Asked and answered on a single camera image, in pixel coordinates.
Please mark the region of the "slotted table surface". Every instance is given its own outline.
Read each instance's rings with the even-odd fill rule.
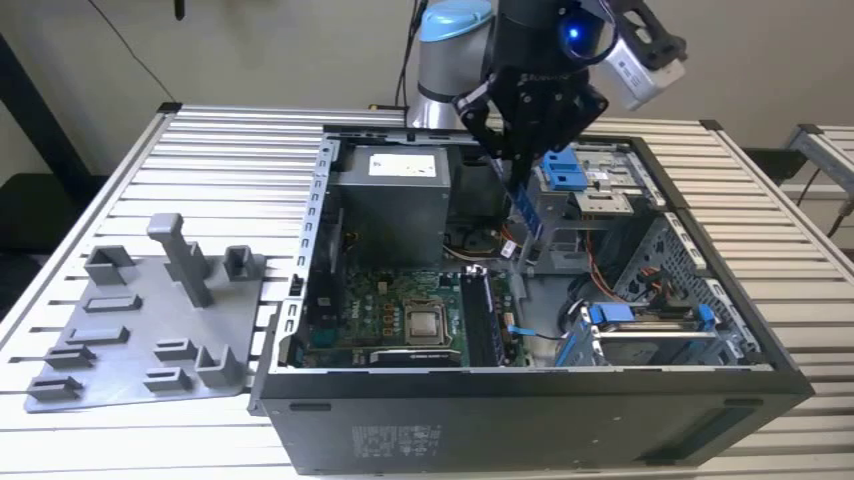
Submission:
[[[30,415],[23,392],[81,298],[86,255],[111,244],[135,256],[161,254],[146,236],[154,213],[183,214],[185,235],[203,251],[247,244],[269,256],[261,331],[287,294],[323,124],[395,126],[402,116],[209,106],[158,114],[0,323],[0,473],[28,480],[298,477],[267,419],[246,412],[247,394]],[[854,267],[724,132],[693,121],[618,119],[589,132],[645,138],[817,395],[697,470],[466,477],[854,478]]]

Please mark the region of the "sticker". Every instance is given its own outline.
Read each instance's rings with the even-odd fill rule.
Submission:
[[[513,257],[513,252],[517,251],[517,242],[513,240],[508,240],[505,242],[505,246],[502,247],[502,257],[510,258]]]
[[[437,176],[437,158],[433,155],[375,153],[371,155],[369,175],[373,177]]]
[[[353,427],[357,458],[435,457],[442,425],[369,425]]]

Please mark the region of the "expansion slot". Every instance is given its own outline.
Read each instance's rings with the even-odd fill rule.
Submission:
[[[498,314],[493,306],[489,270],[478,265],[466,267],[459,286],[466,322],[469,365],[496,367],[505,363],[505,347]]]

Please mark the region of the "green circuit board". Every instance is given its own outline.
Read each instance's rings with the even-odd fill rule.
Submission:
[[[490,284],[500,317],[505,312],[516,313],[505,275],[496,274]],[[405,312],[414,302],[430,303],[442,309],[445,338],[441,343],[407,342]],[[469,365],[461,305],[459,273],[351,270],[343,298],[345,321],[334,330],[313,328],[303,366],[367,366],[371,351],[389,348],[455,350],[461,352],[462,365]]]

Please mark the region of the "blue clip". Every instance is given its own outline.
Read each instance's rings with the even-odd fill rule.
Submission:
[[[566,147],[562,152],[546,152],[544,172],[549,177],[549,187],[553,191],[584,192],[588,190],[588,175],[578,164],[573,147]]]
[[[628,303],[594,303],[590,307],[590,322],[594,325],[634,321],[636,314]]]
[[[701,303],[697,307],[697,318],[705,332],[716,328],[716,312],[705,303]]]
[[[508,326],[508,331],[510,333],[516,333],[517,335],[526,335],[529,337],[536,337],[537,336],[537,332],[534,330],[530,330],[528,328],[520,328],[516,325],[509,325]]]

